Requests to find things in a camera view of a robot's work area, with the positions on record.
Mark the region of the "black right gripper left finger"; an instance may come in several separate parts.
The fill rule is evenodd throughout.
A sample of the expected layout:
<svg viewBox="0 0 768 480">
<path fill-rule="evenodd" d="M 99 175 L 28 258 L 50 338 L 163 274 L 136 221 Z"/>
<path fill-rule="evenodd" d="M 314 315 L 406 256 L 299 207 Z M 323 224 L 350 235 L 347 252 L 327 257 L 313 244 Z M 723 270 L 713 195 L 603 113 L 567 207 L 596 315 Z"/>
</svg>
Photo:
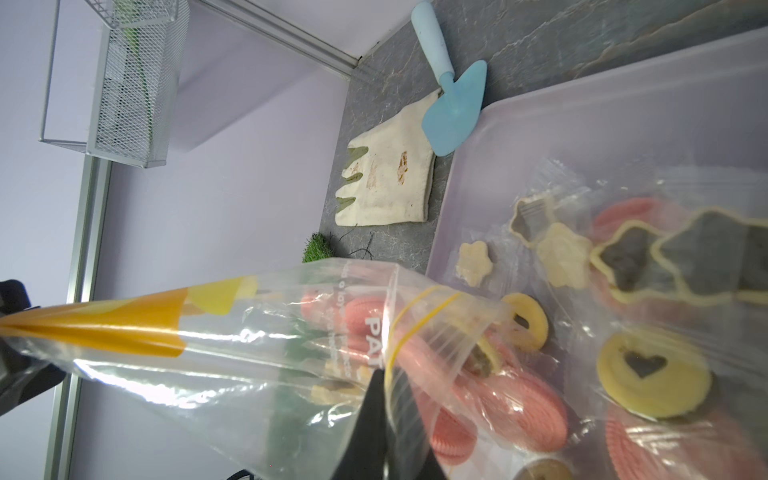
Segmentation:
<svg viewBox="0 0 768 480">
<path fill-rule="evenodd" d="M 384 371 L 376 370 L 369 382 L 347 448 L 332 480 L 382 480 L 387 455 L 387 419 Z"/>
</svg>

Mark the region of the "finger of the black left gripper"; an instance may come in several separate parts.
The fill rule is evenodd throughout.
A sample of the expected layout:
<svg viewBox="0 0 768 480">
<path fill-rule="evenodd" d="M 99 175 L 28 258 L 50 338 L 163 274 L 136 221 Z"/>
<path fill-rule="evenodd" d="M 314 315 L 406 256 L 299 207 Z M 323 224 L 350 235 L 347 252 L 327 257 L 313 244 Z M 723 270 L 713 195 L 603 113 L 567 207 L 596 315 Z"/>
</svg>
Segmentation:
<svg viewBox="0 0 768 480">
<path fill-rule="evenodd" d="M 31 307 L 21 282 L 1 282 L 2 319 Z M 58 386 L 65 376 L 56 366 L 22 355 L 1 339 L 1 415 Z"/>
</svg>

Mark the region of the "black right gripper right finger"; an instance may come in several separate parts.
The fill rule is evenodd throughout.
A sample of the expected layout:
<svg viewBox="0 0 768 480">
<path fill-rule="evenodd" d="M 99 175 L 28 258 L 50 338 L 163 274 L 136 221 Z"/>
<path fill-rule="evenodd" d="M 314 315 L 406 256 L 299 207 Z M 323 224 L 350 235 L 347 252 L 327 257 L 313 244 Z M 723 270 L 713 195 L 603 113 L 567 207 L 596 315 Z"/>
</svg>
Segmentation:
<svg viewBox="0 0 768 480">
<path fill-rule="evenodd" d="M 446 479 L 427 440 L 421 413 L 408 383 L 393 401 L 392 478 Z"/>
</svg>

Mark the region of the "ziploc bag with yellow toy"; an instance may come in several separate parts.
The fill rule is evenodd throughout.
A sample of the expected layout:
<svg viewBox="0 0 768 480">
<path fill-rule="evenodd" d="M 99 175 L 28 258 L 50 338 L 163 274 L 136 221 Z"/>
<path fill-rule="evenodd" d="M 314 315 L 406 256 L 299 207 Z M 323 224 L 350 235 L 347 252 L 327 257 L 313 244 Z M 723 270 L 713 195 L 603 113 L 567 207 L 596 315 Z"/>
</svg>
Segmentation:
<svg viewBox="0 0 768 480">
<path fill-rule="evenodd" d="M 508 306 L 400 265 L 327 259 L 131 299 L 31 308 L 1 320 L 15 350 L 144 402 L 264 479 L 331 479 L 369 382 L 412 389 L 427 440 L 457 408 Z"/>
</svg>

